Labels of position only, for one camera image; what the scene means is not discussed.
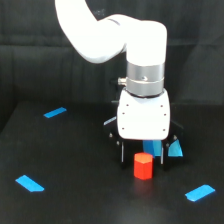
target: black surface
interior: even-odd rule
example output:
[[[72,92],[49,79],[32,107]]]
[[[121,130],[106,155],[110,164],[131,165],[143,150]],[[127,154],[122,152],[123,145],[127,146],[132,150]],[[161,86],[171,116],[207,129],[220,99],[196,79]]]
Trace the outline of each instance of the black surface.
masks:
[[[43,117],[59,106],[68,111]],[[103,131],[114,116],[109,106],[20,103],[0,136],[0,222],[222,223],[223,114],[222,107],[173,106],[185,127],[186,161],[168,172],[156,166],[154,178],[141,181],[132,166],[120,169],[119,149]],[[18,185],[24,174],[44,192]],[[185,193],[203,184],[216,192],[188,201]]]

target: blue tape strip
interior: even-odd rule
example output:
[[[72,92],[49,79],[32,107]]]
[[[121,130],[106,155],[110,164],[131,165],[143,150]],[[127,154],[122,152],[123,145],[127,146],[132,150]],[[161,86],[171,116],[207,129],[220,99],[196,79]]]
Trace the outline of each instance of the blue tape strip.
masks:
[[[31,180],[29,177],[26,175],[23,175],[22,177],[18,178],[16,180],[17,183],[22,185],[24,188],[26,188],[30,192],[35,192],[35,191],[43,191],[44,188],[41,187],[39,184]]]
[[[61,108],[53,110],[53,111],[51,111],[49,113],[44,114],[44,116],[46,118],[51,118],[51,117],[54,117],[54,116],[56,116],[58,114],[61,114],[61,113],[65,112],[65,111],[67,111],[67,110],[65,108],[61,107]]]
[[[206,195],[211,194],[214,191],[215,191],[215,189],[213,189],[209,185],[203,185],[203,186],[185,194],[185,196],[190,201],[197,201],[197,200],[205,197]]]
[[[143,141],[143,151],[152,155],[153,158],[155,158],[153,141],[151,141],[151,140]]]
[[[170,157],[183,157],[183,152],[182,152],[182,149],[180,147],[179,140],[176,140],[175,142],[173,142],[173,144],[171,144],[171,146],[169,148],[168,156],[170,156]]]

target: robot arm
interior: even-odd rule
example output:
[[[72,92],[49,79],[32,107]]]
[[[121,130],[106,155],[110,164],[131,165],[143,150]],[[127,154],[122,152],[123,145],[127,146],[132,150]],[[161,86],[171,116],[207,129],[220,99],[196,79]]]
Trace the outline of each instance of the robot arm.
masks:
[[[121,137],[165,139],[170,121],[169,99],[163,88],[165,26],[124,15],[97,21],[85,0],[55,0],[55,5],[62,30],[87,61],[103,63],[126,51],[126,88],[117,115]]]

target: red cube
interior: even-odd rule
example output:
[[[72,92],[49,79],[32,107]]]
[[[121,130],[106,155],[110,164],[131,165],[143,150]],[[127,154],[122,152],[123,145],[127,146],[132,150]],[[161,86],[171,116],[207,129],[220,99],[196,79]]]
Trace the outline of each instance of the red cube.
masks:
[[[151,179],[152,170],[153,156],[145,152],[136,153],[134,157],[134,176],[141,180]]]

